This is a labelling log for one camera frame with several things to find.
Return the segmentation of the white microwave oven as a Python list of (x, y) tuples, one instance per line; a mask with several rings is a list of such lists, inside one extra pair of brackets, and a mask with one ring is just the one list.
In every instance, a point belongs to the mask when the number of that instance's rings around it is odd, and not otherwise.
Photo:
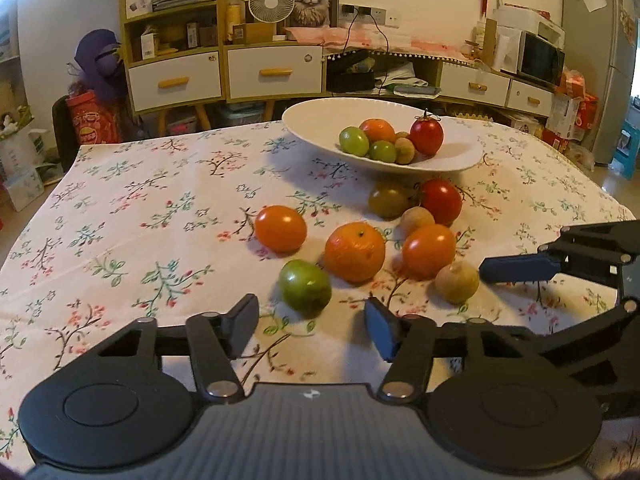
[(564, 68), (564, 30), (544, 14), (522, 6), (498, 6), (492, 18), (497, 22), (498, 70), (557, 86)]

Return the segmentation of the floral tablecloth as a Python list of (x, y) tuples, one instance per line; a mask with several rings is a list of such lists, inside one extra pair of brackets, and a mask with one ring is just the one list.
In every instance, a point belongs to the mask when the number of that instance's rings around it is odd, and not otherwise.
[[(142, 316), (179, 325), (253, 294), (259, 324), (235, 364), (244, 385), (377, 385), (387, 366), (363, 326), (370, 296), (398, 314), (439, 323), (486, 318), (540, 334), (613, 307), (612, 289), (567, 276), (484, 286), (465, 304), (447, 304), (401, 274), (401, 235), (368, 207), (377, 183), (375, 174), (317, 152), (278, 122), (83, 148), (2, 263), (2, 462), (32, 466), (18, 430), (25, 394)], [(329, 305), (301, 320), (277, 289), (283, 259), (255, 233), (258, 212), (272, 205), (304, 218), (299, 257), (312, 262), (336, 228), (369, 223), (385, 240), (383, 269), (360, 286), (334, 281)]]

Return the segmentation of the tan longan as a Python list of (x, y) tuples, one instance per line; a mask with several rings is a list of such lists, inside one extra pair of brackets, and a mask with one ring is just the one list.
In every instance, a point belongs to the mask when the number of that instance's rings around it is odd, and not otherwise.
[(395, 141), (394, 148), (396, 151), (395, 162), (398, 165), (409, 165), (416, 157), (416, 148), (405, 136), (401, 136)]
[(424, 228), (424, 226), (434, 226), (433, 215), (425, 208), (415, 206), (407, 209), (401, 216), (399, 229), (404, 237), (409, 236), (414, 231)]
[(455, 261), (440, 270), (435, 278), (435, 289), (450, 304), (464, 304), (480, 287), (477, 268), (466, 261)]

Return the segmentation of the tan longan front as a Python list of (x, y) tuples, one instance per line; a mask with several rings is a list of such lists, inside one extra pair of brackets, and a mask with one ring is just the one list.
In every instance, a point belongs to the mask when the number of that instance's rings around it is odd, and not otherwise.
[(416, 157), (416, 148), (405, 136), (401, 136), (395, 141), (394, 148), (396, 151), (395, 162), (398, 165), (409, 165)]

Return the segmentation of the bright green oval tomato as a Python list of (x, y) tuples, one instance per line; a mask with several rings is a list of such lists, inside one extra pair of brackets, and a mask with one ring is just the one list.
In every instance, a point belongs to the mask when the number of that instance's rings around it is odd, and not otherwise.
[(347, 154), (363, 157), (369, 153), (369, 138), (358, 127), (350, 126), (343, 129), (338, 136), (338, 142), (341, 150)]

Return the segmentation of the purple plush toy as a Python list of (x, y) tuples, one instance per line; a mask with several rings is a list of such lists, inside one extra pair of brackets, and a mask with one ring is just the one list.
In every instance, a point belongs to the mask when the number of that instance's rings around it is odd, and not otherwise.
[(111, 29), (88, 32), (79, 41), (74, 60), (81, 71), (80, 79), (103, 102), (120, 100), (126, 94), (124, 62), (120, 43)]

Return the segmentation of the orange tomato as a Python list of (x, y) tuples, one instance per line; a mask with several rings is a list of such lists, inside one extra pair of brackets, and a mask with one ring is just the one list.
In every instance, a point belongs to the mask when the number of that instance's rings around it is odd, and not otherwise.
[(304, 218), (292, 208), (273, 205), (262, 208), (255, 219), (256, 238), (272, 252), (297, 252), (307, 237)]
[(431, 280), (456, 256), (456, 238), (446, 226), (431, 224), (413, 231), (401, 249), (402, 268), (409, 278)]

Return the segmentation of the white desk fan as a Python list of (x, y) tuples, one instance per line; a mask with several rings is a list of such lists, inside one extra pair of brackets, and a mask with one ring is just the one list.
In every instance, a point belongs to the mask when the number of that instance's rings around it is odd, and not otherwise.
[(248, 10), (258, 22), (277, 24), (291, 15), (294, 3), (295, 0), (248, 0)]

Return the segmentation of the brownish olive tomato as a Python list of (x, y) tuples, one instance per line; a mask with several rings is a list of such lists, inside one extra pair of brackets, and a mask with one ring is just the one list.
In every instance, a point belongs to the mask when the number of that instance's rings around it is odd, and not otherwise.
[(371, 191), (368, 206), (372, 214), (378, 218), (393, 220), (410, 208), (410, 200), (401, 188), (382, 185)]

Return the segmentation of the orange red printed bag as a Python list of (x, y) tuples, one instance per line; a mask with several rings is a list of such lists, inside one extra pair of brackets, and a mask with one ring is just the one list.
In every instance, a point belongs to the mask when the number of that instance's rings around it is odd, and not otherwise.
[(65, 100), (80, 145), (115, 144), (122, 140), (117, 112), (88, 90)]

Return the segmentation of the white tissue box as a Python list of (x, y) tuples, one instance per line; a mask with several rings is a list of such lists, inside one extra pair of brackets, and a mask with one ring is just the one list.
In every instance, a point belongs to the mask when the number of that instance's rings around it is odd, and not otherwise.
[(15, 211), (22, 211), (44, 193), (44, 186), (35, 167), (14, 174), (3, 187)]

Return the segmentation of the small dark green tomato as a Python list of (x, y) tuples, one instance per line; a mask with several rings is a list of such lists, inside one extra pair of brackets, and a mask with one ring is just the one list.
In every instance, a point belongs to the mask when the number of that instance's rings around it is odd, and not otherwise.
[(372, 160), (393, 164), (396, 162), (397, 151), (392, 142), (379, 140), (370, 145), (368, 156)]

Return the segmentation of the low white drawer console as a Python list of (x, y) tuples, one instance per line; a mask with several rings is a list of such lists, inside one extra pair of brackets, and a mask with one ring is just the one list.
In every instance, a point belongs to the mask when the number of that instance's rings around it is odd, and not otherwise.
[(444, 56), (347, 49), (323, 52), (330, 96), (483, 105), (547, 118), (553, 93), (480, 63)]

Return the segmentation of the white fluted fruit plate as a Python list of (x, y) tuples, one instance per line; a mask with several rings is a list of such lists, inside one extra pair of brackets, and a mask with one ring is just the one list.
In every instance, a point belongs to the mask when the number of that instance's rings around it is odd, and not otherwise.
[(390, 174), (453, 174), (483, 156), (478, 136), (454, 118), (361, 98), (301, 102), (282, 115), (288, 131), (320, 152)]

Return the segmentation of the yellow white drawer cabinet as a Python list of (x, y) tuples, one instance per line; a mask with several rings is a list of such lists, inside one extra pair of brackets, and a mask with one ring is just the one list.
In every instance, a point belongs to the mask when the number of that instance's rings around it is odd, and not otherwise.
[(270, 119), (277, 100), (324, 90), (323, 50), (277, 40), (277, 24), (256, 21), (248, 0), (119, 0), (122, 52), (134, 114), (154, 113), (158, 130), (178, 107), (262, 101)]

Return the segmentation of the pink cloth on console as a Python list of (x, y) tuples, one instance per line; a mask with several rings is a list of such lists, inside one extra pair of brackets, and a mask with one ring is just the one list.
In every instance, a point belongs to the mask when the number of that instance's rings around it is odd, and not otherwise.
[(337, 54), (363, 49), (389, 54), (408, 54), (437, 58), (450, 63), (471, 64), (458, 47), (420, 37), (400, 34), (397, 30), (352, 26), (344, 27), (285, 27), (288, 39), (306, 46), (320, 46)]

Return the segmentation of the grey refrigerator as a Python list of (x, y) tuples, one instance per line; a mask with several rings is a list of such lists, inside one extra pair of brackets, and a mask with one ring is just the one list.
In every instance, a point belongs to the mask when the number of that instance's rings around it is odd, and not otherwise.
[(638, 44), (636, 0), (563, 0), (565, 64), (597, 98), (582, 145), (598, 165), (612, 162), (631, 97)]

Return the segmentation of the large front orange mandarin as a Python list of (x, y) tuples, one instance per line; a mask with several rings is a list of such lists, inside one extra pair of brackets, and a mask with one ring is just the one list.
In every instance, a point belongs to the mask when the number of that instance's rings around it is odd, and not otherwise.
[(370, 143), (375, 141), (384, 140), (390, 141), (393, 144), (396, 140), (396, 132), (394, 127), (386, 122), (385, 119), (382, 118), (369, 118), (362, 122), (359, 128), (364, 132), (364, 134), (369, 139)]

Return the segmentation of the red tomato with stem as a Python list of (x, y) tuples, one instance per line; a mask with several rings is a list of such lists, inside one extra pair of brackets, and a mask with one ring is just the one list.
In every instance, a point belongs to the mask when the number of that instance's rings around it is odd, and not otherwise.
[(409, 139), (419, 153), (433, 157), (444, 143), (444, 129), (436, 116), (424, 112), (413, 122)]

